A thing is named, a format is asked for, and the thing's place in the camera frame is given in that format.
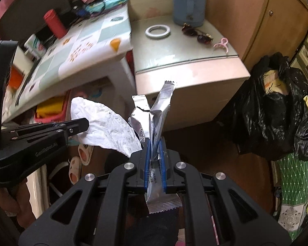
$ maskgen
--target blue gripper pad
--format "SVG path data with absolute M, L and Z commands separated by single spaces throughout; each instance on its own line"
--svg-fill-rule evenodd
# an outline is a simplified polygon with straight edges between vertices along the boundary
M 148 177 L 149 177 L 149 164 L 151 159 L 151 147 L 150 141 L 147 142 L 147 150 L 146 150 L 146 160 L 145 160 L 145 177 L 144 177 L 144 188 L 147 190 L 148 188 Z
M 165 168 L 162 140 L 159 143 L 159 153 L 160 153 L 160 170 L 161 170 L 162 187 L 163 187 L 163 191 L 166 192 L 167 190 L 167 170 Z

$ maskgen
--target wooden cabinet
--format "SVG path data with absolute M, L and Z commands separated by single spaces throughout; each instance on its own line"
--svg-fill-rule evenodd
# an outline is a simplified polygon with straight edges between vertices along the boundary
M 243 60 L 267 4 L 268 0 L 207 0 L 205 17 L 228 38 Z
M 299 0 L 269 0 L 244 64 L 248 70 L 264 55 L 281 52 L 293 58 L 308 30 L 308 9 Z

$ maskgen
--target folded clothes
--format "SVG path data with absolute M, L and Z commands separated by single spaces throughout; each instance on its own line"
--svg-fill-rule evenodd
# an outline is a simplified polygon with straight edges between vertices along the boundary
M 85 10 L 89 12 L 90 14 L 104 13 L 126 2 L 127 0 L 97 0 L 87 5 L 85 7 Z

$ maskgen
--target cabinet door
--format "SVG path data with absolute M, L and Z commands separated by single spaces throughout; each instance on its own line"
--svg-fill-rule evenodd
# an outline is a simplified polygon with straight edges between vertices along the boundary
M 264 55 L 291 59 L 308 30 L 308 10 L 299 0 L 269 0 L 262 24 L 244 60 L 248 70 Z

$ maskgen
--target metal screw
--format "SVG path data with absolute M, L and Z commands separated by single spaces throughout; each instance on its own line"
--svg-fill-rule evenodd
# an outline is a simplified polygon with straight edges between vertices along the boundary
M 219 180 L 224 180 L 226 178 L 226 175 L 223 172 L 218 172 L 216 174 L 216 178 L 219 179 Z
M 127 170 L 133 169 L 135 167 L 135 165 L 133 163 L 125 163 L 124 164 L 124 168 Z
M 183 168 L 186 167 L 186 163 L 184 163 L 184 162 L 178 162 L 178 163 L 176 164 L 176 167 L 178 167 L 179 169 L 183 169 Z
M 91 173 L 86 174 L 86 175 L 84 176 L 84 179 L 85 179 L 86 181 L 93 181 L 94 178 L 95 178 L 94 174 L 91 174 Z

